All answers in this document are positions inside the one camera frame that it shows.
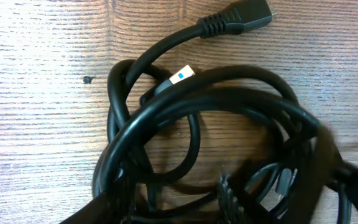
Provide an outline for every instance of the wooden surface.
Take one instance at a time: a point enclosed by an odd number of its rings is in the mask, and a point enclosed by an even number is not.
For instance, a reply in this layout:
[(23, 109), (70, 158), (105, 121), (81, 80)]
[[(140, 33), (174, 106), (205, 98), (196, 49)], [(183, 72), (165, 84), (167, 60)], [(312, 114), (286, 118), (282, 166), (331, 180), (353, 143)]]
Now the wooden surface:
[[(273, 0), (278, 16), (241, 36), (195, 39), (156, 64), (173, 72), (251, 64), (282, 76), (301, 104), (337, 133), (358, 165), (358, 1)], [(91, 200), (94, 165), (106, 146), (107, 75), (156, 41), (228, 4), (216, 0), (0, 0), (0, 223), (58, 223)], [(84, 84), (84, 76), (94, 77)], [(131, 110), (153, 85), (146, 76)], [(257, 82), (241, 84), (267, 88)], [(216, 180), (221, 166), (263, 157), (265, 131), (227, 113), (203, 114), (202, 147), (184, 182)], [(184, 121), (148, 143), (158, 171), (183, 159)], [(167, 203), (193, 198), (170, 189)], [(277, 196), (265, 202), (271, 207)], [(337, 197), (325, 191), (315, 223), (335, 223)], [(357, 212), (352, 222), (358, 223)]]

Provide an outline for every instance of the ribbed strain relief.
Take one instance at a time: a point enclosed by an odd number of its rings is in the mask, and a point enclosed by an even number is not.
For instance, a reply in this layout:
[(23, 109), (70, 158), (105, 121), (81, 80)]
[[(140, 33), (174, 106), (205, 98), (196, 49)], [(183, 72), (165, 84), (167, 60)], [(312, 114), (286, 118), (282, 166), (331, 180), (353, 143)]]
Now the ribbed strain relief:
[(204, 32), (201, 38), (214, 37), (226, 31), (226, 23), (221, 13), (206, 16), (198, 21), (204, 25)]

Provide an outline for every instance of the wooden table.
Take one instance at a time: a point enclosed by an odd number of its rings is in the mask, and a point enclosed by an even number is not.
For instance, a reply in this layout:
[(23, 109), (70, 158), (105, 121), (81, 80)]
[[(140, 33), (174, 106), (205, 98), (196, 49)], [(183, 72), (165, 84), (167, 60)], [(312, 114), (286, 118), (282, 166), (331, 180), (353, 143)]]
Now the wooden table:
[[(345, 159), (358, 165), (358, 1), (273, 0), (278, 13), (263, 29), (194, 39), (156, 64), (176, 71), (251, 64), (282, 76), (301, 104), (336, 133)], [(214, 13), (227, 1), (0, 0), (0, 223), (58, 223), (91, 200), (95, 163), (107, 144), (107, 75), (156, 41)], [(83, 77), (94, 77), (84, 84)], [(142, 76), (131, 110), (154, 84)], [(247, 80), (226, 85), (248, 85)], [(203, 113), (202, 147), (183, 182), (216, 181), (222, 165), (262, 158), (265, 129), (227, 113)], [(185, 121), (147, 150), (157, 171), (183, 159)], [(194, 199), (164, 189), (167, 204)], [(272, 194), (265, 202), (277, 202)], [(316, 223), (335, 223), (337, 196), (324, 192)], [(352, 222), (358, 223), (357, 212)]]

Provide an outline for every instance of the table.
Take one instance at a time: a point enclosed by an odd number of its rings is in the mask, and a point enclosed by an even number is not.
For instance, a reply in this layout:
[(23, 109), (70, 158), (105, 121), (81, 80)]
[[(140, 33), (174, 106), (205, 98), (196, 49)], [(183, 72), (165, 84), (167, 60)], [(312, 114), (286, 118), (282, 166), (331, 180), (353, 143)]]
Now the table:
[[(0, 0), (0, 223), (58, 223), (91, 200), (91, 177), (106, 147), (110, 68), (228, 4), (216, 0)], [(175, 72), (251, 64), (283, 77), (301, 104), (337, 136), (358, 165), (358, 0), (273, 0), (277, 17), (240, 36), (194, 39), (156, 61)], [(85, 84), (84, 76), (93, 77)], [(128, 105), (155, 82), (142, 76)], [(247, 85), (243, 80), (224, 85)], [(216, 181), (222, 166), (263, 158), (267, 134), (246, 118), (203, 113), (200, 156), (183, 182)], [(184, 158), (185, 121), (146, 147), (156, 171)], [(164, 189), (166, 204), (187, 197)], [(277, 202), (272, 194), (265, 202)], [(325, 190), (315, 223), (335, 223), (336, 194)], [(352, 222), (358, 223), (353, 212)]]

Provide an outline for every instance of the dark spot on wood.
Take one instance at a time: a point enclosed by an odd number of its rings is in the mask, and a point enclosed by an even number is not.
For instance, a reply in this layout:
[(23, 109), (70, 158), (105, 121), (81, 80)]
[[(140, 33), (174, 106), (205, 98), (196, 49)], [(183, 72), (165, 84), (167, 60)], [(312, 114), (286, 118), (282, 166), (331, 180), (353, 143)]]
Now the dark spot on wood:
[(94, 77), (84, 76), (84, 84), (91, 84)]

